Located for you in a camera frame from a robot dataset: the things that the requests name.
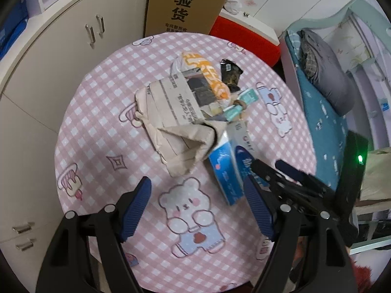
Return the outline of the tall brown cardboard box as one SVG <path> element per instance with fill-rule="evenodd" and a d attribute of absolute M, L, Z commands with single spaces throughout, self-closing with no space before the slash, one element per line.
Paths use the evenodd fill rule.
<path fill-rule="evenodd" d="M 226 0 L 148 0 L 145 35 L 209 34 Z"/>

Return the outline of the teal patterned mattress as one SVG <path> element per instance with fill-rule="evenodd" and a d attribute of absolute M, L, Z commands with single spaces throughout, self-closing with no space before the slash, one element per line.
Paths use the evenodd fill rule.
<path fill-rule="evenodd" d="M 285 42 L 296 70 L 304 115 L 312 136 L 317 161 L 315 176 L 335 190 L 341 174 L 346 145 L 346 118 L 335 112 L 304 74 L 300 64 L 300 35 L 294 31 L 286 31 Z"/>

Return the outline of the white plastic bag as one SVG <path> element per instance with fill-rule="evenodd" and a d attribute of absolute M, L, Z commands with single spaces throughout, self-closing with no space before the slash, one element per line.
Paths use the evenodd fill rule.
<path fill-rule="evenodd" d="M 227 0 L 223 8 L 231 15 L 238 15 L 243 8 L 243 4 L 241 0 Z"/>

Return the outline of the blue shopping bag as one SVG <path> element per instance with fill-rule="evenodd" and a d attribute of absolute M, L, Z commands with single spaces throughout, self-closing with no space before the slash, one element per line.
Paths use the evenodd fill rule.
<path fill-rule="evenodd" d="M 1 27 L 1 59 L 7 54 L 24 29 L 26 29 L 28 19 L 29 13 L 26 0 L 20 0 L 13 7 L 4 25 Z"/>

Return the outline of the grey folded duvet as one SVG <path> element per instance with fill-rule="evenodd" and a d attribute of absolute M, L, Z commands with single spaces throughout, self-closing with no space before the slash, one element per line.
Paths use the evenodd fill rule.
<path fill-rule="evenodd" d="M 355 104 L 354 87 L 332 48 L 309 29 L 299 32 L 300 64 L 307 79 L 327 99 L 335 112 L 344 116 Z"/>

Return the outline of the beige hanging shirt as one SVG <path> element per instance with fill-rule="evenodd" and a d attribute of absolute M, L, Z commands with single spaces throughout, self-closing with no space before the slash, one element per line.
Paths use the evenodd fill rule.
<path fill-rule="evenodd" d="M 390 199 L 391 154 L 390 147 L 370 151 L 361 184 L 360 200 Z"/>

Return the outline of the orange white bread bag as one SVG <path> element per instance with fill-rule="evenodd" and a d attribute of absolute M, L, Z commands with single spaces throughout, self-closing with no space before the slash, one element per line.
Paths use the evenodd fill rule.
<path fill-rule="evenodd" d="M 230 101 L 231 92 L 213 67 L 201 54 L 195 52 L 182 52 L 171 64 L 171 73 L 186 72 L 199 68 L 208 82 L 213 94 L 219 101 Z"/>

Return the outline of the white curved cabinet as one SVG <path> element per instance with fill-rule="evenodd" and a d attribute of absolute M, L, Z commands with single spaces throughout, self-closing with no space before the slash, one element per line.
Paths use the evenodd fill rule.
<path fill-rule="evenodd" d="M 144 32 L 147 0 L 58 0 L 1 61 L 1 276 L 34 292 L 63 213 L 54 150 L 85 74 Z"/>

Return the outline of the teal patterned wrapper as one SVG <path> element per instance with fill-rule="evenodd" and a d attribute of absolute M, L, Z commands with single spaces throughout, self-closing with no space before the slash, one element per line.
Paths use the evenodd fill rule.
<path fill-rule="evenodd" d="M 243 113 L 249 105 L 257 102 L 259 99 L 257 92 L 252 89 L 245 89 L 240 92 L 237 98 L 233 101 L 232 105 L 223 109 L 223 115 L 227 122 L 232 122 L 236 117 Z"/>

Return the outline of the dark seaweed wrapper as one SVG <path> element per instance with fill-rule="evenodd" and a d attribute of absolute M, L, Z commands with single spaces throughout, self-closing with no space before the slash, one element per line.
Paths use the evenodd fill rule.
<path fill-rule="evenodd" d="M 222 59 L 220 62 L 221 68 L 221 80 L 226 86 L 228 86 L 230 92 L 235 93 L 240 91 L 238 86 L 240 76 L 243 74 L 243 70 L 228 59 Z"/>

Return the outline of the teal bunk bed frame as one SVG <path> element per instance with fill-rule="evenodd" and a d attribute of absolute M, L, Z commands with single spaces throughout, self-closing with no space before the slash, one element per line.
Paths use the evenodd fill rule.
<path fill-rule="evenodd" d="M 317 33 L 334 51 L 343 71 L 353 83 L 355 104 L 346 115 L 348 131 L 364 136 L 368 153 L 390 147 L 390 23 L 365 0 L 351 0 L 335 15 L 323 19 L 300 19 L 280 36 L 285 80 L 304 112 L 296 70 L 285 42 L 286 31 L 303 29 Z M 353 207 L 358 228 L 362 218 L 390 210 L 389 200 L 361 201 Z"/>

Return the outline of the blue white box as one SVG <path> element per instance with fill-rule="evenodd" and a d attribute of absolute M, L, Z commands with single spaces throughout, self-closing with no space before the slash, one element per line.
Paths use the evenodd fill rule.
<path fill-rule="evenodd" d="M 228 205 L 243 197 L 243 181 L 251 174 L 250 165 L 257 155 L 245 121 L 227 125 L 209 162 Z"/>

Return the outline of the red bench with white top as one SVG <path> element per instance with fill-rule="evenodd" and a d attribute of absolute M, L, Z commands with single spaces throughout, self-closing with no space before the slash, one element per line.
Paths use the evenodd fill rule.
<path fill-rule="evenodd" d="M 280 42 L 276 32 L 252 16 L 231 15 L 222 9 L 209 34 L 228 41 L 229 47 L 239 52 L 253 53 L 270 67 L 280 59 Z"/>

